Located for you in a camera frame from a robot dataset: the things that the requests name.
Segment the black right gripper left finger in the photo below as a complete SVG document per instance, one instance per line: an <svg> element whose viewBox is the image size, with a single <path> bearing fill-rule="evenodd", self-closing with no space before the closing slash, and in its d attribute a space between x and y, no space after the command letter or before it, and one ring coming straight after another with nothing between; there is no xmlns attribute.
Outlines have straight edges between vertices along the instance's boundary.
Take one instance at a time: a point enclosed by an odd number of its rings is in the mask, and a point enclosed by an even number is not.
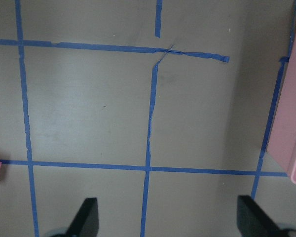
<svg viewBox="0 0 296 237"><path fill-rule="evenodd" d="M99 231L97 198L86 198L66 231L67 237L96 237Z"/></svg>

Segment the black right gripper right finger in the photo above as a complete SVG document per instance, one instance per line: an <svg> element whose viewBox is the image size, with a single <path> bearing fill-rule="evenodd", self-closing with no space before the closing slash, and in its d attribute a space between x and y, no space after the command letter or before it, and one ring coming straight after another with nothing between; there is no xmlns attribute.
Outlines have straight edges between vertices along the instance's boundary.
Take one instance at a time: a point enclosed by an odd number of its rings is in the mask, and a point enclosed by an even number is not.
<svg viewBox="0 0 296 237"><path fill-rule="evenodd" d="M286 232L247 195L237 197L237 228L242 237L286 236Z"/></svg>

